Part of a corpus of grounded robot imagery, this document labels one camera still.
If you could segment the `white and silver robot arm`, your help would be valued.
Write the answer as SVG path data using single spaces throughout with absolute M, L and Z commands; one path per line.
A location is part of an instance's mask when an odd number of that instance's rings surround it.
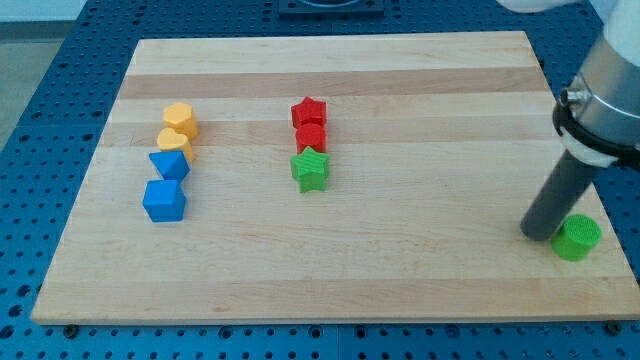
M 566 150 L 594 167 L 639 167 L 639 0 L 618 0 L 553 124 Z

